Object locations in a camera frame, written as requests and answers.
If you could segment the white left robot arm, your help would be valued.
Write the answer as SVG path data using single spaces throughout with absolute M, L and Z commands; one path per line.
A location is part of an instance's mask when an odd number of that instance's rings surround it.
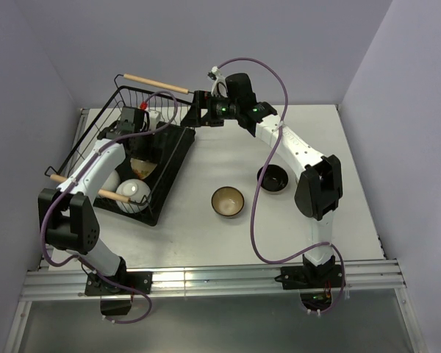
M 155 135 L 169 125 L 158 123 L 154 130 L 116 129 L 109 138 L 97 140 L 90 155 L 57 188 L 41 191 L 40 245 L 49 265 L 62 267 L 77 259 L 103 276 L 101 283 L 110 293 L 126 290 L 129 276 L 123 258 L 99 238 L 93 203 L 111 172 L 126 159 L 125 140 Z

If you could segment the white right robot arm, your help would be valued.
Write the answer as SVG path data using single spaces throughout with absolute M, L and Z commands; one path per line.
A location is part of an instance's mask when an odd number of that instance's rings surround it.
M 313 149 L 270 104 L 257 101 L 248 74 L 224 76 L 214 67 L 208 76 L 214 82 L 211 90 L 194 92 L 181 125 L 220 127 L 226 120 L 235 120 L 289 165 L 298 180 L 295 205 L 309 222 L 309 249 L 302 254 L 304 280 L 313 287 L 322 285 L 335 265 L 331 239 L 334 211 L 343 195 L 340 160 Z

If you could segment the white ceramic bowl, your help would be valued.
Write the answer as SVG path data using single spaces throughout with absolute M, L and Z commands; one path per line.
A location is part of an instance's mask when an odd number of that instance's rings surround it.
M 128 179 L 122 182 L 117 190 L 117 194 L 129 197 L 131 203 L 119 202 L 116 204 L 123 213 L 134 214 L 142 212 L 147 208 L 151 200 L 151 189 L 142 180 Z

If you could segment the beige bowl black inside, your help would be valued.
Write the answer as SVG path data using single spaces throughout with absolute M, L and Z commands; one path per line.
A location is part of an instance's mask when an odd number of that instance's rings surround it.
M 269 193 L 281 193 L 289 184 L 285 169 L 279 165 L 270 164 L 261 182 L 261 189 Z

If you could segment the pale blue white bowl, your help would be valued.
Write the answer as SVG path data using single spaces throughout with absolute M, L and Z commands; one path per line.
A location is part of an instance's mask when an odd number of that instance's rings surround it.
M 104 184 L 101 186 L 102 190 L 114 193 L 121 183 L 121 178 L 116 170 L 113 170 L 107 177 Z

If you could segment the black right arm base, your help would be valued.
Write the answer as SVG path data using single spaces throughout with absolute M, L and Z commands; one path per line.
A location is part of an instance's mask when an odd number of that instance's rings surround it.
M 313 265 L 284 266 L 274 278 L 283 290 L 300 291 L 300 299 L 308 310 L 326 310 L 333 303 L 333 289 L 344 288 L 343 271 L 339 265 L 319 270 Z

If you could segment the cream bowl brown base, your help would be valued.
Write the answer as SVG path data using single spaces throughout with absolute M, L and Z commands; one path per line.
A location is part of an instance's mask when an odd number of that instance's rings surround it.
M 144 180 L 156 169 L 157 164 L 145 160 L 131 158 L 130 166 L 137 178 Z

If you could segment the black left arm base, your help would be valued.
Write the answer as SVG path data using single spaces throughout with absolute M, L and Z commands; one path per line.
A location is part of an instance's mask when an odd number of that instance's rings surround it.
M 118 285 L 110 284 L 97 274 L 88 274 L 85 296 L 100 298 L 100 311 L 109 317 L 125 316 L 132 308 L 137 292 L 146 295 L 151 292 L 153 273 L 150 271 L 130 271 L 122 276 Z

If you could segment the tan bowl dark rim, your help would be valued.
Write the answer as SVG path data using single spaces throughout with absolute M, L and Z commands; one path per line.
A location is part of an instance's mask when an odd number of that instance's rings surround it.
M 232 218 L 243 211 L 245 198 L 238 189 L 232 186 L 223 186 L 212 194 L 211 206 L 216 214 Z

